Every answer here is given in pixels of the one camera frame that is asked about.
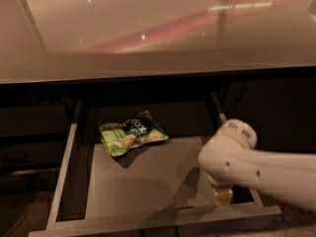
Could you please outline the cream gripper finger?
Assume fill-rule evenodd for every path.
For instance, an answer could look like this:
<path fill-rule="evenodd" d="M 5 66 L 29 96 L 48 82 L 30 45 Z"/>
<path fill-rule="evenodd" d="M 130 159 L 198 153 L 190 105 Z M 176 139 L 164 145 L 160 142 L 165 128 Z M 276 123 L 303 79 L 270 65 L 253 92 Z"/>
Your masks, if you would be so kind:
<path fill-rule="evenodd" d="M 217 205 L 226 205 L 232 201 L 233 192 L 231 189 L 214 189 L 214 196 Z"/>

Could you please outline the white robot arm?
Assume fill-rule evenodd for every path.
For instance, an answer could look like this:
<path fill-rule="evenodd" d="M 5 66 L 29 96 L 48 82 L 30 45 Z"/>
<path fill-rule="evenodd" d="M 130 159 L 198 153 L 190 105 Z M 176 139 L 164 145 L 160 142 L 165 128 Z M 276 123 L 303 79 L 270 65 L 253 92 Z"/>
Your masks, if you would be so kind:
<path fill-rule="evenodd" d="M 230 119 L 204 145 L 198 163 L 215 187 L 253 189 L 307 210 L 316 210 L 316 155 L 255 148 L 257 134 Z"/>

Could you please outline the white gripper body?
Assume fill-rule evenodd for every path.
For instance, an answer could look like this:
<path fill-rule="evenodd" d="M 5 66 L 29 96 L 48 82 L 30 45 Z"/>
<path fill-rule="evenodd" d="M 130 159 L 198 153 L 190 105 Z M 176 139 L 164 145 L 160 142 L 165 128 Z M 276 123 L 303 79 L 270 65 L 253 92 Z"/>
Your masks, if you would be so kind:
<path fill-rule="evenodd" d="M 224 176 L 217 175 L 216 173 L 209 173 L 207 171 L 205 171 L 204 173 L 214 189 L 225 190 L 231 189 L 234 186 L 234 183 Z"/>

